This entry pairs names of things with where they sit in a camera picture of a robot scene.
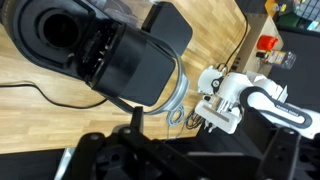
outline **red object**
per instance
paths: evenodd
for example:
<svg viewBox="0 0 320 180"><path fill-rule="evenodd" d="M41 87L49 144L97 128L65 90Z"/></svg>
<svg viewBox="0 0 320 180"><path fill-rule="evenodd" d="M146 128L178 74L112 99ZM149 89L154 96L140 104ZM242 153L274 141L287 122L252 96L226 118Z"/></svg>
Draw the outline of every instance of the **red object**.
<svg viewBox="0 0 320 180"><path fill-rule="evenodd" d="M257 48L259 50L270 51L279 40L273 36L262 35L259 38Z"/></svg>

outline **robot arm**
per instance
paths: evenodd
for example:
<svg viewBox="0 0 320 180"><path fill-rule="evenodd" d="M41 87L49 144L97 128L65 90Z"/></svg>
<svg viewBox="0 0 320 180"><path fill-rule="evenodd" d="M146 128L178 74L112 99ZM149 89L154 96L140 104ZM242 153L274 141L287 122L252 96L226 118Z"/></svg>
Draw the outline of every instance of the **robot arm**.
<svg viewBox="0 0 320 180"><path fill-rule="evenodd" d="M306 138L313 139L320 132L320 114L283 103L285 90L266 77L252 76L255 73L229 73L221 80L222 76L208 78L209 74L221 75L208 71L217 70L208 68L202 73L198 87L206 98L195 108L195 112L206 119L206 124L232 134L242 119L242 109L255 108L273 124L295 129ZM204 84L219 86L205 91L208 87Z"/></svg>

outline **wooden table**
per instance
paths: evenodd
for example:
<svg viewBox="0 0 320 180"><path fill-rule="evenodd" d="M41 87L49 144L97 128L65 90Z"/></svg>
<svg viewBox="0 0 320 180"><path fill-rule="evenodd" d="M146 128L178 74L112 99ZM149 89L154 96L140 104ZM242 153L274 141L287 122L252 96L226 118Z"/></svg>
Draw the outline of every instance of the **wooden table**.
<svg viewBox="0 0 320 180"><path fill-rule="evenodd" d="M197 80L209 65L225 62L245 30L244 18L233 0L172 0L193 28L193 38L184 53L187 76L191 81L184 105L186 113L201 98ZM51 99L86 106L103 98L83 82L40 68L17 51L0 26L0 83L28 80L36 83ZM176 71L161 95L165 101L175 86ZM90 110L73 110L49 104L31 88L0 89L0 153L57 149L76 146L88 132L103 132L127 124L131 115L110 102ZM170 128L172 137L181 125ZM184 130L182 137L195 136L198 130ZM145 117L144 134L167 138L166 113Z"/></svg>

